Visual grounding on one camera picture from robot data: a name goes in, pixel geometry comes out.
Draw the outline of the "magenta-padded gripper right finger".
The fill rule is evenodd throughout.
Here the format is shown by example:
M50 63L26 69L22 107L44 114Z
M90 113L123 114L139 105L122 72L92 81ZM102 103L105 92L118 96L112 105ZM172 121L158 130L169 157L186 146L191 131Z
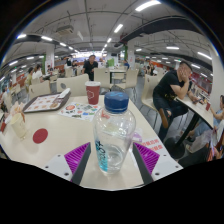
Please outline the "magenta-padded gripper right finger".
M147 185L182 169L167 152L157 153L141 144L133 143L133 155L143 184Z

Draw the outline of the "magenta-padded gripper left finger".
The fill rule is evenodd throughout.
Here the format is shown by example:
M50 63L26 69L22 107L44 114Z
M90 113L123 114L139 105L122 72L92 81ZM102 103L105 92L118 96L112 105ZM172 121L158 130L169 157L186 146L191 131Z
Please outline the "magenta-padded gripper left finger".
M67 154L57 154L43 167L56 176L73 182L76 185L81 183L86 164L91 153L91 143L87 142Z

